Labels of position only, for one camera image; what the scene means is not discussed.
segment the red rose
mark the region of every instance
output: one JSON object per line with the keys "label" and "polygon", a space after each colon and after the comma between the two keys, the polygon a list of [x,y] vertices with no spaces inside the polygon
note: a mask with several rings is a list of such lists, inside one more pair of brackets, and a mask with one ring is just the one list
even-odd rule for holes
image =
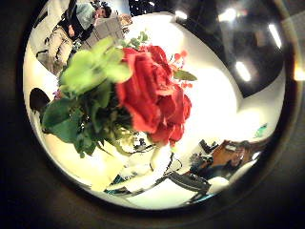
{"label": "red rose", "polygon": [[155,133],[151,134],[152,141],[173,145],[180,140],[184,133],[185,120],[190,116],[191,100],[184,94],[179,85],[173,85],[172,95],[163,96],[158,102],[162,118]]}
{"label": "red rose", "polygon": [[173,71],[160,47],[124,49],[125,61],[133,75],[116,85],[117,96],[132,116],[136,131],[147,132],[152,141],[176,142],[184,132],[191,101],[173,82]]}

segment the pants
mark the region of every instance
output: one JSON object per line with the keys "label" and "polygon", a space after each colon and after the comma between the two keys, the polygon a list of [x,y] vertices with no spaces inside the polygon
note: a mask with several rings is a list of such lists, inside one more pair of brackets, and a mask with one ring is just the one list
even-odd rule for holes
{"label": "pants", "polygon": [[58,75],[63,67],[67,65],[71,50],[71,39],[61,27],[58,27],[52,32],[49,40],[48,70],[51,73]]}

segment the man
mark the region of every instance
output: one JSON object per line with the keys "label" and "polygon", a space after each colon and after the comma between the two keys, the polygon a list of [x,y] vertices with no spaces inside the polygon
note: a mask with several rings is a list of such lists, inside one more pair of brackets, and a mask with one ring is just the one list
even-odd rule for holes
{"label": "man", "polygon": [[198,171],[196,174],[204,177],[205,179],[210,179],[213,177],[224,177],[229,179],[240,168],[242,159],[249,150],[249,141],[242,141],[236,146],[231,159],[225,165],[216,165],[213,167],[204,168]]}
{"label": "man", "polygon": [[71,0],[64,18],[50,37],[47,63],[49,71],[58,74],[67,65],[73,41],[87,40],[97,19],[108,18],[111,13],[112,9],[105,2],[94,7],[91,3],[76,4],[76,0]]}

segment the ceiling light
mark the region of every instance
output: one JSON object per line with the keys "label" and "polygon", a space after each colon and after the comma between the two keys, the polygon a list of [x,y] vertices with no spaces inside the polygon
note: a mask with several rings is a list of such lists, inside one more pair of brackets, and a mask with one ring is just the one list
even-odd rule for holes
{"label": "ceiling light", "polygon": [[232,22],[237,17],[237,11],[232,8],[226,9],[223,13],[218,15],[219,21],[229,21]]}
{"label": "ceiling light", "polygon": [[247,69],[247,67],[244,65],[244,63],[237,61],[236,62],[236,69],[240,75],[240,77],[245,80],[245,81],[250,81],[251,80],[251,75]]}
{"label": "ceiling light", "polygon": [[269,28],[270,33],[272,34],[272,36],[274,38],[274,41],[275,41],[276,45],[280,49],[282,47],[282,42],[280,40],[280,37],[279,37],[278,31],[276,29],[276,26],[274,24],[270,24],[268,26],[268,28]]}
{"label": "ceiling light", "polygon": [[180,11],[180,10],[177,10],[177,11],[175,12],[175,15],[176,15],[177,17],[182,18],[182,19],[187,19],[187,18],[188,18],[188,15],[187,15],[185,12]]}

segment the ceiling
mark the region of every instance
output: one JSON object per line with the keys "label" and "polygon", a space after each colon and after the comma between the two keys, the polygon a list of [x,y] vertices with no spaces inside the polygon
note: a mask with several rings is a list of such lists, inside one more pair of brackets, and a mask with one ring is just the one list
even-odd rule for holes
{"label": "ceiling", "polygon": [[[234,0],[130,0],[132,16],[156,11],[188,15],[177,23],[188,29],[212,49],[231,72],[244,97],[255,94],[270,85],[279,75],[283,63],[283,46],[279,48],[269,26],[273,24],[282,44],[280,14],[271,1]],[[219,15],[235,9],[237,17],[219,22]],[[236,62],[246,66],[250,81],[240,77]]]}

